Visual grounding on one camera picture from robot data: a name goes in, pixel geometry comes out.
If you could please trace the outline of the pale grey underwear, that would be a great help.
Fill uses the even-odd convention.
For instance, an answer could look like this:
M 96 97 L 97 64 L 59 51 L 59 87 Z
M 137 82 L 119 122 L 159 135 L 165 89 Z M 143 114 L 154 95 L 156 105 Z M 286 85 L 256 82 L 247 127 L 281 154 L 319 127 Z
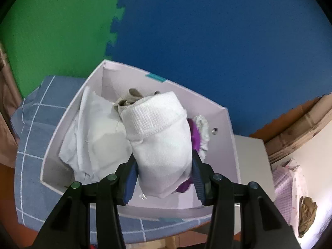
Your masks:
M 59 158 L 73 169 L 76 181 L 91 184 L 115 173 L 131 154 L 132 147 L 114 104 L 85 87 Z

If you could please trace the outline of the purple underwear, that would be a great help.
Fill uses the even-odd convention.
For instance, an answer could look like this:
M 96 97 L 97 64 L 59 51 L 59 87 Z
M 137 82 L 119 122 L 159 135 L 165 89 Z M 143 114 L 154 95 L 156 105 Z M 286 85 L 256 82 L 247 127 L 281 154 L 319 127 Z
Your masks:
M 200 150 L 200 133 L 199 130 L 196 126 L 196 124 L 194 123 L 194 121 L 190 118 L 187 119 L 187 122 L 190 126 L 190 132 L 191 132 L 191 145 L 192 145 L 192 149 L 196 150 L 197 152 L 199 152 Z M 186 180 L 185 182 L 183 182 L 177 189 L 176 192 L 177 193 L 185 193 L 190 185 L 192 184 L 192 178 L 189 177 L 188 180 Z

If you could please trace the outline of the pale blue white underwear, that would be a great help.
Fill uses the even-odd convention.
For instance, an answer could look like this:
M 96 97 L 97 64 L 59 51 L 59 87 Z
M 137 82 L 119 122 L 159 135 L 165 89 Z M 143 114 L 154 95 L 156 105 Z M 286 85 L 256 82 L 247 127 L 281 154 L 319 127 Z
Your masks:
M 208 152 L 208 143 L 210 141 L 209 124 L 207 119 L 203 115 L 194 117 L 193 121 L 200 135 L 200 145 L 199 145 L 198 154 L 201 158 L 201 161 L 204 162 Z

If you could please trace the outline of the white ribbed underwear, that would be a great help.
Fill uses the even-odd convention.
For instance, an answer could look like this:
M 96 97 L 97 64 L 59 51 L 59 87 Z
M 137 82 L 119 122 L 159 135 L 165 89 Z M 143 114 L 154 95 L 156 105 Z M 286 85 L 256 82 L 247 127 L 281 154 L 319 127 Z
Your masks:
M 174 92 L 127 107 L 122 123 L 138 165 L 142 192 L 165 198 L 188 178 L 192 145 L 187 112 Z

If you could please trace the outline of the beige underwear in box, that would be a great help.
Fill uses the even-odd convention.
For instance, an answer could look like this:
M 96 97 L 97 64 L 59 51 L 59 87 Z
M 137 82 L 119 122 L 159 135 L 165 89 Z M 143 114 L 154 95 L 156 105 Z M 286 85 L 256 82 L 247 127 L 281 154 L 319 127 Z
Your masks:
M 117 101 L 114 103 L 114 109 L 119 114 L 119 117 L 122 118 L 122 112 L 127 107 L 145 102 L 158 94 L 160 94 L 160 91 L 157 90 L 148 94 L 147 96 L 144 96 L 136 88 L 131 88 L 125 95 L 117 99 Z

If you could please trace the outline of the pink checked fabric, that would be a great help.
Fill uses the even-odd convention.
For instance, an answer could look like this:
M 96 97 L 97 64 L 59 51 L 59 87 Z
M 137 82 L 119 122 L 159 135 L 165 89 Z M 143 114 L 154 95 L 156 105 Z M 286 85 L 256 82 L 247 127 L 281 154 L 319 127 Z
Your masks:
M 308 196 L 302 167 L 294 159 L 278 165 L 272 171 L 275 206 L 298 237 L 300 199 Z

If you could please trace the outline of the crumpled brown paper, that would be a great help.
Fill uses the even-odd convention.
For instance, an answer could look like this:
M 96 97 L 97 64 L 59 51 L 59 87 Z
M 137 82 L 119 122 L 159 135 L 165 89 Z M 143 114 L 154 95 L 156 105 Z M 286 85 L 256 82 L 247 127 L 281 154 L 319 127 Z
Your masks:
M 310 197 L 302 196 L 299 202 L 298 236 L 302 238 L 315 221 L 317 204 Z

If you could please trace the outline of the bamboo mat roll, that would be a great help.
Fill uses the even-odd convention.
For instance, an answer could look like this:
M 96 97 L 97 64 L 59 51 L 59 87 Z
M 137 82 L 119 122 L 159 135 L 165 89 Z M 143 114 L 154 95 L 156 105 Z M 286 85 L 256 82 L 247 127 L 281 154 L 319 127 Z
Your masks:
M 250 137 L 261 139 L 270 164 L 290 155 L 331 122 L 331 94 L 316 97 L 272 120 Z

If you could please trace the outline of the blue checked cloth cover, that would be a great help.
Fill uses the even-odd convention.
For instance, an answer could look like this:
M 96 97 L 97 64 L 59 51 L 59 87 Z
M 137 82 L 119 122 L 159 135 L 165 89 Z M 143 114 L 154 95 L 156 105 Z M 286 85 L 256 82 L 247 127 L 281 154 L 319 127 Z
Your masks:
M 32 230 L 41 229 L 61 197 L 42 185 L 40 172 L 55 128 L 84 82 L 83 78 L 47 76 L 11 117 L 19 137 L 14 181 L 17 219 Z M 209 222 L 210 216 L 154 220 L 121 216 L 119 219 L 125 242 L 139 243 L 197 228 Z

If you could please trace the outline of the floral pink pillow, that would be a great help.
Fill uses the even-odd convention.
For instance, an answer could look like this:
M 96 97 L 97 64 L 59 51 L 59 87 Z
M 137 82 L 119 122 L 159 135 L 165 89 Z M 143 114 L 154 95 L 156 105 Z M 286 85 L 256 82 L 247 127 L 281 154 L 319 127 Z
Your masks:
M 19 140 L 12 127 L 11 117 L 21 104 L 22 97 L 16 85 L 7 54 L 2 44 L 0 74 L 1 164 L 14 169 Z

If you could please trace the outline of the white XINCCI shoe box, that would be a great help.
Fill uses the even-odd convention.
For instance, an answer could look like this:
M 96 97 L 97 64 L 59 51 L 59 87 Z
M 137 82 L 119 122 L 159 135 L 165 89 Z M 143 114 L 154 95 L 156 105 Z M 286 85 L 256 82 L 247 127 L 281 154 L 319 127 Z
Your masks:
M 205 117 L 210 140 L 204 162 L 232 182 L 240 182 L 228 110 L 179 84 L 147 71 L 105 60 L 80 87 L 63 114 L 46 150 L 40 182 L 58 194 L 70 184 L 99 181 L 129 158 L 125 129 L 113 104 L 131 88 L 144 96 L 174 92 L 188 117 Z

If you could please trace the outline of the green foam wall mat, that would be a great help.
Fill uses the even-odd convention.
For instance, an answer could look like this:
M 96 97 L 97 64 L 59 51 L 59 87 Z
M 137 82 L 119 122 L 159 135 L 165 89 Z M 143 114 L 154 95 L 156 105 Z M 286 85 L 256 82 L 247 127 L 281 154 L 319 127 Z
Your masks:
M 118 0 L 16 0 L 1 23 L 3 43 L 22 96 L 48 75 L 87 77 L 115 43 Z

